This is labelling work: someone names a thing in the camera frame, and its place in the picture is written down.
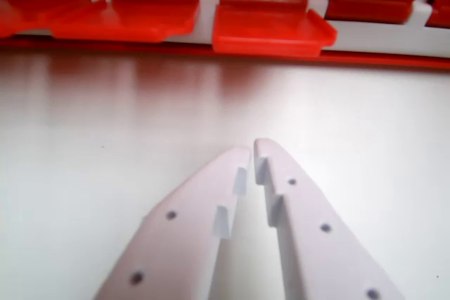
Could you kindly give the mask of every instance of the gripper jaw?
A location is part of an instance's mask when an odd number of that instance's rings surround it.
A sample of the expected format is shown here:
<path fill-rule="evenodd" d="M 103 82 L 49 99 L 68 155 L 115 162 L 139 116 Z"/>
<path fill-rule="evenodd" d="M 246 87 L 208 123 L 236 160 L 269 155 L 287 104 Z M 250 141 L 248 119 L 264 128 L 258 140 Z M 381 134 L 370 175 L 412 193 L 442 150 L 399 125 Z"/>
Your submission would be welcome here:
<path fill-rule="evenodd" d="M 231 148 L 144 218 L 98 291 L 98 300 L 207 299 L 219 242 L 245 194 L 251 149 Z"/>
<path fill-rule="evenodd" d="M 255 174 L 265 189 L 269 225 L 277 229 L 287 300 L 404 299 L 279 144 L 255 141 Z"/>

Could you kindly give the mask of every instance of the red flap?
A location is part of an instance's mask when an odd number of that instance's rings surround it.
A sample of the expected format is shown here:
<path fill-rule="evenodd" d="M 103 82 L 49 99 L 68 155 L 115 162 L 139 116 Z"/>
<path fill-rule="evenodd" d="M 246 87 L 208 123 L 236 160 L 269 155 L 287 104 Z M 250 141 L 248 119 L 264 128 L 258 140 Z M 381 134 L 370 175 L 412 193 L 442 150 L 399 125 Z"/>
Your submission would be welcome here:
<path fill-rule="evenodd" d="M 51 27 L 54 37 L 113 41 L 161 42 L 191 33 L 198 0 L 98 1 Z"/>
<path fill-rule="evenodd" d="M 90 0 L 0 0 L 0 37 L 49 28 L 52 21 Z"/>
<path fill-rule="evenodd" d="M 215 51 L 268 56 L 318 56 L 336 30 L 307 0 L 221 0 L 212 45 Z"/>

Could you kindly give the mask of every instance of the screw hole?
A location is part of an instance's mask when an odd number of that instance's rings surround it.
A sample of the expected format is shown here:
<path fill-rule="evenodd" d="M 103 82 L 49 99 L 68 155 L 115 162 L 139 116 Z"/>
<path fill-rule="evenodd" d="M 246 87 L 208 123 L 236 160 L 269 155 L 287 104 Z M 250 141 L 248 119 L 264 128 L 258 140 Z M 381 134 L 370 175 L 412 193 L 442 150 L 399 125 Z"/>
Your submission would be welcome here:
<path fill-rule="evenodd" d="M 325 233 L 331 232 L 331 226 L 327 223 L 321 225 L 321 230 Z"/>
<path fill-rule="evenodd" d="M 171 221 L 172 219 L 176 218 L 176 212 L 175 211 L 169 211 L 166 213 L 167 220 Z"/>
<path fill-rule="evenodd" d="M 140 284 L 142 280 L 143 280 L 143 273 L 138 270 L 131 275 L 129 283 L 132 285 L 137 285 Z"/>
<path fill-rule="evenodd" d="M 376 289 L 373 289 L 373 288 L 371 288 L 367 291 L 367 297 L 372 300 L 381 299 L 380 293 Z"/>

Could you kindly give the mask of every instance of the table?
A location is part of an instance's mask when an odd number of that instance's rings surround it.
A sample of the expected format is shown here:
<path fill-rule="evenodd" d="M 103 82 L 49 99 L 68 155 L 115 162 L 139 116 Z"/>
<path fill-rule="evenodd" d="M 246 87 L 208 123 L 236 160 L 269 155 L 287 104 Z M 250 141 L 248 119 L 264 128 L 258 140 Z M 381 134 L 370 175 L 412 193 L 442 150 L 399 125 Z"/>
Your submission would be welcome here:
<path fill-rule="evenodd" d="M 450 77 L 251 58 L 0 52 L 0 299 L 90 299 L 141 219 L 233 145 L 290 151 L 407 299 L 450 298 Z M 283 299 L 264 191 L 211 299 Z"/>

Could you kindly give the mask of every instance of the white plastic frame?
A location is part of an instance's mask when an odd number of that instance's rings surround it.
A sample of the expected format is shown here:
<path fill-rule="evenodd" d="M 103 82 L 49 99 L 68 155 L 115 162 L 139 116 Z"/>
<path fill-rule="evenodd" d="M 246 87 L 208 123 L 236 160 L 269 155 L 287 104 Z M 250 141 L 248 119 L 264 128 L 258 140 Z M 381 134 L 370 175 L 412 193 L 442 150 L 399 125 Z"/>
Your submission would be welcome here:
<path fill-rule="evenodd" d="M 432 7 L 426 1 L 414 1 L 411 16 L 403 25 L 330 20 L 338 32 L 337 41 L 333 46 L 324 49 L 450 58 L 450 30 L 425 26 L 432 12 Z M 320 15 L 325 14 L 328 0 L 308 2 L 309 8 Z M 218 3 L 219 0 L 200 0 L 200 10 L 193 32 L 170 37 L 167 41 L 211 44 L 214 14 Z"/>

